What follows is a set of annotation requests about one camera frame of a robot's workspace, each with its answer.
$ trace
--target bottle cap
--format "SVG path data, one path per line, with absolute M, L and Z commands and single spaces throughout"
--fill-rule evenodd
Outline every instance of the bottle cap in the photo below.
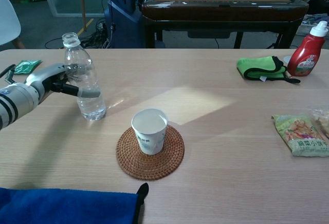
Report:
M 74 32 L 65 33 L 64 35 L 62 35 L 62 39 L 63 39 L 63 45 L 66 48 L 73 48 L 80 45 L 80 40 L 78 38 L 78 35 Z
M 327 21 L 320 21 L 317 26 L 310 30 L 311 35 L 324 37 L 328 32 Z

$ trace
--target snack package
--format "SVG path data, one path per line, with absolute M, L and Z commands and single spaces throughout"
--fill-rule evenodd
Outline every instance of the snack package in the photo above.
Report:
M 290 147 L 293 156 L 329 156 L 329 145 L 322 139 L 305 114 L 273 115 L 281 138 Z
M 329 138 L 329 107 L 312 107 L 310 113 L 322 132 Z
M 41 64 L 41 60 L 37 61 L 21 61 L 15 67 L 15 74 L 30 74 L 34 69 Z

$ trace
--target chair leg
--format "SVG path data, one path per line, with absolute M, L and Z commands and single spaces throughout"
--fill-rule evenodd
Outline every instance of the chair leg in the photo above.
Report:
M 25 49 L 24 44 L 22 43 L 20 38 L 16 38 L 14 40 L 11 41 L 13 43 L 13 45 L 15 46 L 15 48 L 19 48 L 19 49 Z

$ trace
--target light wood tabletop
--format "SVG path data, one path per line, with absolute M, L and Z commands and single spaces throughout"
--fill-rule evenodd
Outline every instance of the light wood tabletop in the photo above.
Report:
M 88 122 L 75 97 L 53 93 L 0 132 L 0 187 L 135 193 L 143 181 L 119 168 L 116 143 L 136 112 L 157 107 L 184 138 L 185 156 L 148 182 L 143 223 L 329 223 L 329 158 L 293 157 L 271 120 L 328 104 L 329 50 L 299 85 L 247 81 L 236 69 L 240 57 L 283 59 L 288 49 L 88 52 L 106 117 Z M 21 60 L 43 60 L 38 70 L 63 62 L 64 50 L 2 51 L 0 69 Z

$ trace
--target white chair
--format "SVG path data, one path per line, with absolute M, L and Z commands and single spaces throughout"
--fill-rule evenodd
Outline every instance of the white chair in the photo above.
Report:
M 25 48 L 19 35 L 21 24 L 9 0 L 0 0 L 0 45 L 12 42 L 16 48 Z

